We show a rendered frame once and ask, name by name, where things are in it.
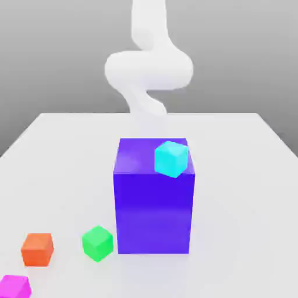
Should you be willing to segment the small cyan cube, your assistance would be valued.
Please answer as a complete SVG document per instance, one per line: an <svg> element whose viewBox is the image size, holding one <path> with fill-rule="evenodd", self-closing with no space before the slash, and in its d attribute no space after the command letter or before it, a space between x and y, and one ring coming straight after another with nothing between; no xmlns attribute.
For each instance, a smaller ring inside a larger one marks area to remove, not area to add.
<svg viewBox="0 0 298 298"><path fill-rule="evenodd" d="M177 178L186 170L188 156L188 146L168 140L154 151L154 170L157 173Z"/></svg>

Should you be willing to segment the small green cube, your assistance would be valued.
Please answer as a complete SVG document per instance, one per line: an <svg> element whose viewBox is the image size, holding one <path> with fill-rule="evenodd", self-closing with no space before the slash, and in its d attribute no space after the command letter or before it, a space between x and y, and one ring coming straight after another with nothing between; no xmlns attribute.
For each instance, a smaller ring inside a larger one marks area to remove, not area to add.
<svg viewBox="0 0 298 298"><path fill-rule="evenodd" d="M81 239L84 253L95 262L113 252L113 236L100 225L87 231Z"/></svg>

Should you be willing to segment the small orange cube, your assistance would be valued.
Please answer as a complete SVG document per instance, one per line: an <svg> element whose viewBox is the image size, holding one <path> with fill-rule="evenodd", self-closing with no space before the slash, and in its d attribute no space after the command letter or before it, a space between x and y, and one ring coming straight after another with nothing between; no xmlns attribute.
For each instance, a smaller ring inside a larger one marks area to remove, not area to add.
<svg viewBox="0 0 298 298"><path fill-rule="evenodd" d="M27 267L47 267L53 252L50 233L29 233L21 248L23 262Z"/></svg>

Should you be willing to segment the small magenta cube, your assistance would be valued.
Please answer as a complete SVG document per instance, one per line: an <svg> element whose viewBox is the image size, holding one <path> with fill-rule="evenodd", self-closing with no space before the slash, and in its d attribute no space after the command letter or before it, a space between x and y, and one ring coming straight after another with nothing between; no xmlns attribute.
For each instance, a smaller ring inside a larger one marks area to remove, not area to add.
<svg viewBox="0 0 298 298"><path fill-rule="evenodd" d="M29 278L22 275L5 275L0 280L0 298L30 298Z"/></svg>

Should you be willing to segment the large purple box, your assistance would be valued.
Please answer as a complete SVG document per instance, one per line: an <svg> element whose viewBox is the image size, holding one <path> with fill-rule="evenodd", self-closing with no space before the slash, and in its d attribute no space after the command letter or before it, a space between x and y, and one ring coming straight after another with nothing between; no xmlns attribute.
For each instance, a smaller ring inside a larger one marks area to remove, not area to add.
<svg viewBox="0 0 298 298"><path fill-rule="evenodd" d="M154 170L154 151L182 139L121 138L113 170L120 254L187 254L190 247L195 170L172 178Z"/></svg>

